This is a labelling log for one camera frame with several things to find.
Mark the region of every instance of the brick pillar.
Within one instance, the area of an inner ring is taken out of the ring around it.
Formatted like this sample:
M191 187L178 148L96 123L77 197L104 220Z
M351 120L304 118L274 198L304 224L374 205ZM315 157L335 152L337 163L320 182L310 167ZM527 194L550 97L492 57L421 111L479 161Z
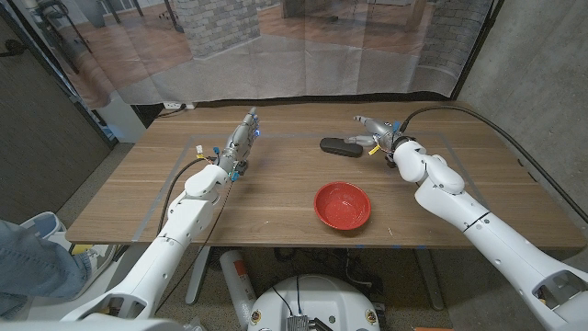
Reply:
M435 10L419 65L448 70L459 77L480 33L487 0L447 0Z
M437 3L409 92L435 91L446 97L451 95L490 10L490 3L490 0Z
M194 57L205 58L259 36L255 0L175 0Z

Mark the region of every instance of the printed backdrop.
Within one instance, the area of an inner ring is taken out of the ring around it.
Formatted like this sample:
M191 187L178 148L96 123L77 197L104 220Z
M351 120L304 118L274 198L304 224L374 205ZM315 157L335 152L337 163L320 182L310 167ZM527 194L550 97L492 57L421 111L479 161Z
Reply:
M491 6L490 0L14 1L90 108L105 106L115 90L129 104L413 91L449 96Z

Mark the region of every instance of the door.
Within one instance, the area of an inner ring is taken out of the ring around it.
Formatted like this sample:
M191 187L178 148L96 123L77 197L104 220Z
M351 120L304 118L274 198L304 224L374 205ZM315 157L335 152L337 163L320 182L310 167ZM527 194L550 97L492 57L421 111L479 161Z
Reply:
M9 39L0 18L0 52ZM56 212L109 152L30 50L0 58L0 219Z

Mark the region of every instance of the shoe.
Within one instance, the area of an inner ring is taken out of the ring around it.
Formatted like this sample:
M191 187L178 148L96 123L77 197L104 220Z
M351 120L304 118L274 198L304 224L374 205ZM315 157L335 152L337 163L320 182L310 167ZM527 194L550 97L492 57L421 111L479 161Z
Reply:
M72 300L75 300L79 298L80 295L84 294L90 285L92 285L94 280L96 280L102 271L108 267L116 251L116 245L93 245L92 248L82 253L87 254L88 258L90 259L92 274L90 275L88 281L84 284L84 287L75 295L75 297L72 298Z

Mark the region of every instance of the bowl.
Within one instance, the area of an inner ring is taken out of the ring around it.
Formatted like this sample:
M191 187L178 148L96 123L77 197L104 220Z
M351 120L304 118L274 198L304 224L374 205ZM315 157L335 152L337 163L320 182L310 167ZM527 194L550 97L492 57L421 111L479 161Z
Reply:
M333 182L316 192L314 211L325 224L338 230L352 230L368 220L371 204L361 188Z

